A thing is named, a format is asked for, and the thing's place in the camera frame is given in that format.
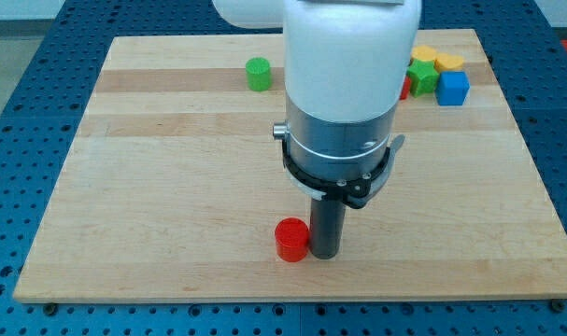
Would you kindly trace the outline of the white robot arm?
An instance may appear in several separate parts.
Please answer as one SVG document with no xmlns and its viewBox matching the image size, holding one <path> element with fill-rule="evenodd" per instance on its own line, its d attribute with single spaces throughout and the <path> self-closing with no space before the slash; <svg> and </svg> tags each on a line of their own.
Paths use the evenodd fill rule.
<svg viewBox="0 0 567 336">
<path fill-rule="evenodd" d="M 214 0 L 231 25 L 281 28 L 290 154 L 314 177 L 353 180 L 381 162 L 422 3 Z"/>
</svg>

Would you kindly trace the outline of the red block behind arm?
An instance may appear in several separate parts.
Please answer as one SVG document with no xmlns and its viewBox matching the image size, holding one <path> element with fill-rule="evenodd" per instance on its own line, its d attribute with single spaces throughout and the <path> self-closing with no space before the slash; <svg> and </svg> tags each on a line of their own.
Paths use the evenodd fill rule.
<svg viewBox="0 0 567 336">
<path fill-rule="evenodd" d="M 404 77 L 404 83 L 401 89 L 400 99 L 406 100 L 411 90 L 412 80 L 409 76 Z"/>
</svg>

